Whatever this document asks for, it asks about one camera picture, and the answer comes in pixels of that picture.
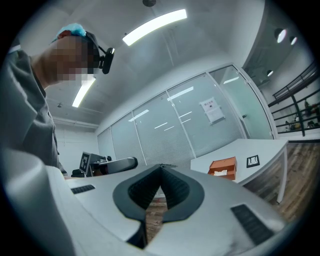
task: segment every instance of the small sign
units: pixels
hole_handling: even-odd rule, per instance
[[[214,97],[211,97],[205,101],[199,103],[202,106],[204,113],[209,119],[209,123],[212,125],[213,123],[225,118],[222,113],[220,106],[215,101]]]
[[[200,105],[202,106],[204,112],[208,112],[208,111],[213,110],[216,107],[218,107],[218,104],[216,103],[214,97],[200,102]]]
[[[260,162],[259,162],[259,156],[258,155],[254,155],[251,157],[248,157],[246,159],[246,167],[250,168],[250,167],[254,167],[254,166],[259,166]]]

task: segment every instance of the glass door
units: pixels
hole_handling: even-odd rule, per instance
[[[273,139],[266,113],[247,81],[233,66],[210,73],[232,103],[249,139]]]

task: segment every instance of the glass wall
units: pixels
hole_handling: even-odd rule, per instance
[[[251,86],[233,66],[210,73],[233,103],[249,139],[273,139],[266,113]]]
[[[100,155],[110,156],[112,160],[117,160],[114,145],[112,143],[110,128],[98,135],[98,146]]]
[[[228,66],[204,72],[133,109],[101,133],[98,144],[103,155],[111,156],[114,148],[118,160],[136,157],[139,165],[190,168],[192,159],[237,139],[273,139],[270,132],[253,89]]]
[[[116,159],[135,157],[139,166],[145,166],[145,160],[137,137],[132,113],[127,114],[111,126],[113,147]]]
[[[163,93],[133,111],[146,163],[190,168],[192,150],[168,98]]]
[[[219,149],[236,139],[244,138],[237,116],[212,79],[206,74],[168,90],[168,93],[196,157]],[[212,98],[224,116],[214,123],[210,123],[200,104]]]

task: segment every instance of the paper notice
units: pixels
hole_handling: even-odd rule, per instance
[[[207,100],[205,100],[203,102],[200,102],[200,105],[202,106],[204,112],[208,112],[208,111],[218,107],[218,104],[216,103],[214,97],[212,97],[210,99],[207,99]]]
[[[206,112],[205,114],[211,124],[225,117],[219,106]]]

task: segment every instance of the white table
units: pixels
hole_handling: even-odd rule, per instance
[[[243,186],[262,174],[279,158],[282,176],[277,202],[284,198],[287,181],[287,140],[284,139],[237,139],[222,148],[191,160],[191,170],[208,173],[212,161],[235,157],[237,162],[234,182]],[[247,168],[247,158],[259,156],[260,165]]]

